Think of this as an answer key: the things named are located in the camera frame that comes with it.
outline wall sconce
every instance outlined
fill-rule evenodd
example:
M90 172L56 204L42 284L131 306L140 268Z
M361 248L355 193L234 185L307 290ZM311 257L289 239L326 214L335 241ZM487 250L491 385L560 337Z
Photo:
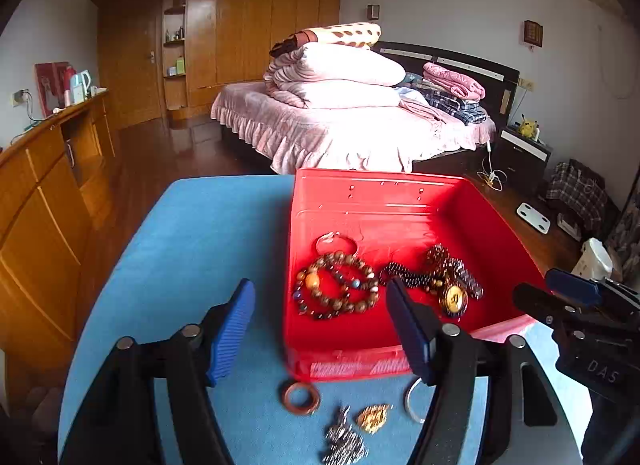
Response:
M542 26L532 20L526 20L524 22L524 36L522 40L528 44L533 51L534 46L542 48Z
M378 20L380 18L380 5L367 4L367 20Z

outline curtain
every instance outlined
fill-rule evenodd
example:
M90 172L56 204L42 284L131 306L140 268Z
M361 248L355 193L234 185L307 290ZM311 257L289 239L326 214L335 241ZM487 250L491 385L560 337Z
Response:
M618 224L611 231L606 245L618 254L623 280L631 278L640 268L640 171L626 201Z

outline wall outlet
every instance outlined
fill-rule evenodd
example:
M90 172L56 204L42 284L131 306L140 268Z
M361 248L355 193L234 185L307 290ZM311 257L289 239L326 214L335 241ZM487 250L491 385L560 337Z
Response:
M26 90L18 90L15 93L11 93L11 105L14 108L27 101L27 93L25 93L25 91Z
M536 87L533 80L527 80L527 79L518 79L518 85L521 88L526 89L527 91L533 91Z

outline plaid shirt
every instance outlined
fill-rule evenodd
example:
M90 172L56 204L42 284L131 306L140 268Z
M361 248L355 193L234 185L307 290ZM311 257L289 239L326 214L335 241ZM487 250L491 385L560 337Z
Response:
M568 161L556 165L546 198L564 202L584 221L588 232L597 233L604 217L607 193Z
M479 124L488 118L486 111L477 102L465 102L450 93L425 87L420 88L420 93L430 106L454 116L465 125Z

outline table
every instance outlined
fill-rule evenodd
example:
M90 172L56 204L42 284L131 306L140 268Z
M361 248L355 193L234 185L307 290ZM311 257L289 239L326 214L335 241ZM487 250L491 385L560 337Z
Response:
M278 387L289 378L282 347L282 301L292 176L238 176L179 180L171 185L133 237L86 323L65 387L58 447L95 373L122 336L139 343L166 339L184 324L228 301L238 281L255 283L257 303L231 376L209 389L229 451L238 465L318 464L324 429L339 405L356 414L373 403L391 403L389 421L364 435L362 463L405 463L420 432L402 409L410 375L370 381L319 383L322 403L313 416L281 407ZM527 340L548 373L582 441L591 414L586 388L558 373L558 355L543 325ZM431 388L421 386L416 405ZM164 381L156 380L159 432L168 465L181 463ZM484 418L486 379L477 379L463 463L475 463Z

